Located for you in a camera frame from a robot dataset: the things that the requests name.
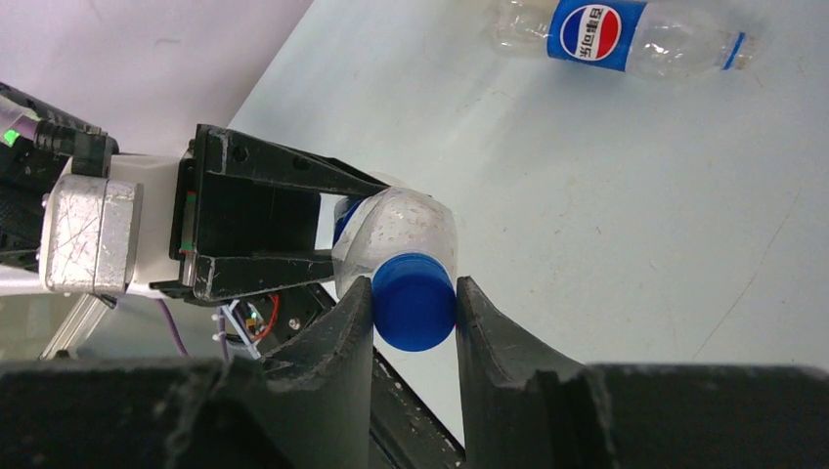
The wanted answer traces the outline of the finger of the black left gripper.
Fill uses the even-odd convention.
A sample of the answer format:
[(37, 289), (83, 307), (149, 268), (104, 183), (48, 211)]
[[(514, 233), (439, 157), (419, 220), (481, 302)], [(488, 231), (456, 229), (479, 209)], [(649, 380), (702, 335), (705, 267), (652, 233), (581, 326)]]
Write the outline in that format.
[(198, 300), (218, 302), (332, 279), (333, 264), (329, 250), (264, 256), (198, 254), (193, 294)]
[(368, 197), (389, 188), (336, 158), (208, 124), (196, 127), (194, 157), (206, 174), (291, 191)]

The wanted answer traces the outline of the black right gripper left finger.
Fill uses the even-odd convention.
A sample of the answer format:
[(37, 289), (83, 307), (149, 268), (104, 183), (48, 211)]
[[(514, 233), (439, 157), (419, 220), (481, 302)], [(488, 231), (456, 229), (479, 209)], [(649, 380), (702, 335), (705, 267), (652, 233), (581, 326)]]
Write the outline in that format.
[(48, 360), (1, 366), (5, 468), (364, 468), (371, 285), (260, 362)]

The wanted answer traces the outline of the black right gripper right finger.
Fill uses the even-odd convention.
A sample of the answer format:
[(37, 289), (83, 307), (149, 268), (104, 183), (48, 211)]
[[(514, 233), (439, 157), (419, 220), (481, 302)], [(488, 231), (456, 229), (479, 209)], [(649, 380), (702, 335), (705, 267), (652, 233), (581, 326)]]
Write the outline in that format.
[(828, 374), (809, 366), (593, 363), (458, 281), (470, 468), (824, 468)]

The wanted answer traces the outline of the clear crushed bottle blue label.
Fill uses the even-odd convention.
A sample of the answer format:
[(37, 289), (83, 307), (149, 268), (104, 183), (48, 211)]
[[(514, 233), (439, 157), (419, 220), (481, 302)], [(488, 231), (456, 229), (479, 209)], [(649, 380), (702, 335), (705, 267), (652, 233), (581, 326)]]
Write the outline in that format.
[(450, 208), (399, 187), (335, 204), (331, 258), (337, 296), (356, 278), (373, 277), (386, 261), (411, 253), (434, 259), (451, 281), (457, 278), (458, 230)]

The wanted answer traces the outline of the blue bottle cap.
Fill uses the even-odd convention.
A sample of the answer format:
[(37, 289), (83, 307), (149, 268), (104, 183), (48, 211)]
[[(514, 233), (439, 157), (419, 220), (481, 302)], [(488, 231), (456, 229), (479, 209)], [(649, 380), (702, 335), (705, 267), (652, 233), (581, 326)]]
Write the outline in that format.
[(456, 326), (450, 276), (426, 254), (403, 253), (384, 262), (373, 274), (371, 294), (374, 326), (398, 350), (430, 350)]

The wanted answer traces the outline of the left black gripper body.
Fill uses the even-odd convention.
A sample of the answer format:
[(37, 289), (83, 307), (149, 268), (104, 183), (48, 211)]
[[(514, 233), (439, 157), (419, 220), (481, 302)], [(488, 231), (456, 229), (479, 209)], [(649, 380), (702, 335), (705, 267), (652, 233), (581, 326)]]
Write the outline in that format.
[[(127, 293), (150, 298), (189, 295), (190, 288), (181, 282), (184, 256), (179, 248), (182, 229), (192, 223), (184, 215), (187, 192), (198, 179), (191, 153), (117, 154), (110, 176), (143, 188), (136, 261)], [(308, 251), (315, 245), (318, 198), (310, 192), (215, 178), (207, 195), (211, 206), (202, 228), (213, 253)]]

